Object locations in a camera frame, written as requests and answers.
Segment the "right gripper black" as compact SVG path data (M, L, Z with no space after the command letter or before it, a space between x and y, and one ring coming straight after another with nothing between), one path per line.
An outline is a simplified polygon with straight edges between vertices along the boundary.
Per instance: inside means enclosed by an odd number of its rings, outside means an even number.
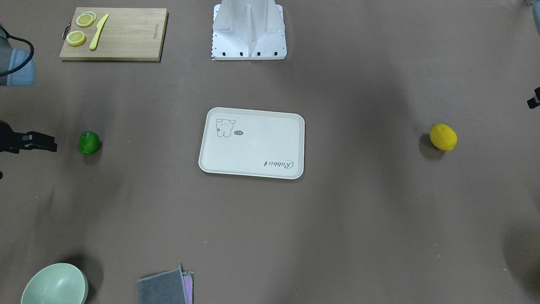
M53 136L29 131L21 135L21 143L19 134L14 132L8 123L0 122L0 152L9 152L19 154L20 150L45 150L49 152L57 151L57 144Z

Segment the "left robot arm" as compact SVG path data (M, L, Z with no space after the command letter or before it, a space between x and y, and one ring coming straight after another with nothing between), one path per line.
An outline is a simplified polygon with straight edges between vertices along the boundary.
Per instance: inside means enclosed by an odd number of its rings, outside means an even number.
M532 16L536 32L540 35L540 1L539 0L523 0L524 4L531 6ZM529 109L535 109L540 106L540 87L534 89L534 97L527 101Z

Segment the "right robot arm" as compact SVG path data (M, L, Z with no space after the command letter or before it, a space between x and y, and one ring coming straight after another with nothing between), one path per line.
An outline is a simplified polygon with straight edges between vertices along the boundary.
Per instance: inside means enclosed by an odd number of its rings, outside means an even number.
M0 84L5 87L26 87L35 82L34 46L28 40L10 35L1 27ZM53 136L29 131L18 133L10 125L0 122L0 150L19 154L20 150L57 151Z

